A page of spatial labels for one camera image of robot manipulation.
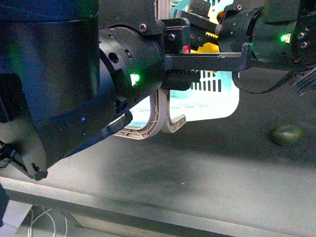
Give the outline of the left gripper grey lattice finger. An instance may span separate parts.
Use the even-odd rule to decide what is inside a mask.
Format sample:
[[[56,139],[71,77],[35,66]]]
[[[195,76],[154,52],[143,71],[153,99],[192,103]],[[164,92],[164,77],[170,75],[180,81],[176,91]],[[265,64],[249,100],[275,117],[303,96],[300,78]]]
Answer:
[[[162,128],[163,133],[175,133],[185,123],[185,114],[179,114],[172,118],[170,116],[170,90],[159,89],[159,105],[162,106]]]

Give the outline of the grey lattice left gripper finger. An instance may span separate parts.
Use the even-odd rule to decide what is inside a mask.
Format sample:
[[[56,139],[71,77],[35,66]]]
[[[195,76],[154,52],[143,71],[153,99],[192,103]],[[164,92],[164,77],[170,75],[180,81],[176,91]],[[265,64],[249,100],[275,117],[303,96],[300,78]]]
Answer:
[[[148,102],[149,116],[145,116],[144,112],[140,111],[139,105],[144,105]],[[131,126],[130,124],[118,131],[114,136],[133,139],[144,140],[155,136],[163,127],[163,90],[158,89],[153,95],[150,95],[148,99],[144,99],[132,109],[133,121],[145,120],[145,124],[142,126]]]

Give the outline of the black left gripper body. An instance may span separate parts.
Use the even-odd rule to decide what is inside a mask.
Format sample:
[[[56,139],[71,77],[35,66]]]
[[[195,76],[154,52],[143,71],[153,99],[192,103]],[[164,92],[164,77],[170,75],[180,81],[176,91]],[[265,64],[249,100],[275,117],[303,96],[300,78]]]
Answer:
[[[195,25],[188,18],[138,20],[140,62],[138,90],[157,90],[159,87],[187,90],[190,82],[199,80],[199,71],[243,72],[248,60],[248,44],[241,52],[191,53],[191,31],[204,33],[216,24]]]

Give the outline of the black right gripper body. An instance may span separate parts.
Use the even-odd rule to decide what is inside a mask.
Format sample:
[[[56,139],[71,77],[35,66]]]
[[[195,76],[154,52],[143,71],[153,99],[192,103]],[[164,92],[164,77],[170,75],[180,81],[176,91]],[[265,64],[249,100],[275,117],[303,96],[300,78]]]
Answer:
[[[187,9],[182,11],[182,17],[188,19],[191,25],[192,52],[205,43],[218,43],[220,52],[241,52],[243,45],[248,45],[251,51],[254,8],[247,0],[220,0],[220,3],[225,7],[217,15],[218,25],[209,21],[207,15],[211,3],[204,0],[191,0]],[[212,30],[218,33],[218,39],[205,35]]]

